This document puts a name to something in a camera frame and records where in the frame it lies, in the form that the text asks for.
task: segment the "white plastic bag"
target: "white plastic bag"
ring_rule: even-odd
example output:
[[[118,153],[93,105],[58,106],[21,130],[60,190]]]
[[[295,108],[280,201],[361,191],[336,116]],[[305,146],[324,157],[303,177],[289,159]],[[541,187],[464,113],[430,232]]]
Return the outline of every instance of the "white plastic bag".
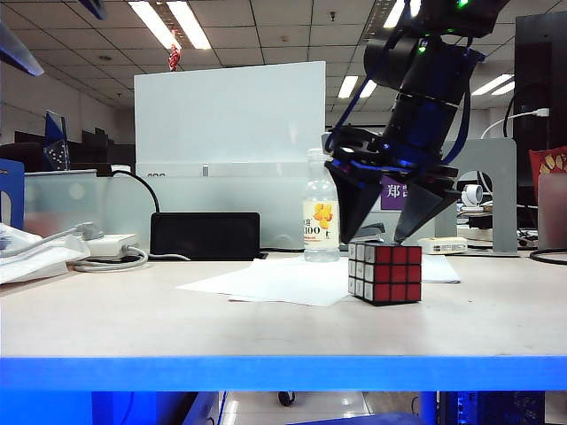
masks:
[[[0,223],[0,250],[12,251],[40,241],[32,235]],[[14,257],[0,259],[0,284],[42,279],[67,272],[66,262],[85,259],[89,246],[77,236],[65,236]]]

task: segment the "ceiling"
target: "ceiling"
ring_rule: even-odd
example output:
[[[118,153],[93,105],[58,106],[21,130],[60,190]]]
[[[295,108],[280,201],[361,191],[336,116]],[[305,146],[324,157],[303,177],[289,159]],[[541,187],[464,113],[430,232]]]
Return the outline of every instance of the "ceiling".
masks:
[[[349,101],[337,98],[342,80],[365,74],[363,34],[373,6],[391,1],[191,0],[213,48],[183,49],[179,70],[325,60],[326,110],[342,112]],[[113,107],[132,107],[134,75],[167,72],[169,52],[125,0],[105,0],[105,5],[103,21],[67,1],[4,0],[1,13],[48,75]],[[471,88],[513,73],[516,16],[566,10],[567,0],[510,0],[494,32],[473,44],[488,58],[475,71]],[[447,40],[462,43],[458,37]],[[355,111],[387,111],[394,95],[378,88]],[[474,97],[473,108],[503,106],[510,96]]]

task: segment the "white paper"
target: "white paper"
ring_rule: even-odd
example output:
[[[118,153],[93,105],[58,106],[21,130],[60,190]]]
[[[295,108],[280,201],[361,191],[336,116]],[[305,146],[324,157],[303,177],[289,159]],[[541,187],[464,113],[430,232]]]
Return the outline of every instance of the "white paper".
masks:
[[[444,255],[422,256],[422,282],[459,283],[461,278]]]
[[[180,286],[182,290],[231,295],[234,301],[283,301],[329,306],[348,295],[347,259],[311,263],[255,260],[248,268]]]

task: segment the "black power bank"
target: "black power bank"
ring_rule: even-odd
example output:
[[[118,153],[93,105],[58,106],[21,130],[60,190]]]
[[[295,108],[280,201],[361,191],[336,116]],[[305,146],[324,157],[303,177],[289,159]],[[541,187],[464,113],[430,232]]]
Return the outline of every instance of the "black power bank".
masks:
[[[260,256],[257,212],[156,212],[150,253],[195,260],[253,260]]]

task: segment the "purple sign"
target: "purple sign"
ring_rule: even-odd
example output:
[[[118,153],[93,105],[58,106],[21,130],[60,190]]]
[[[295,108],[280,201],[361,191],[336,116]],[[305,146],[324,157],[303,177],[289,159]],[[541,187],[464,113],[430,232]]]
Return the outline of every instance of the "purple sign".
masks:
[[[394,179],[382,177],[381,205],[383,210],[401,210],[408,197],[408,187],[405,184],[396,182]]]

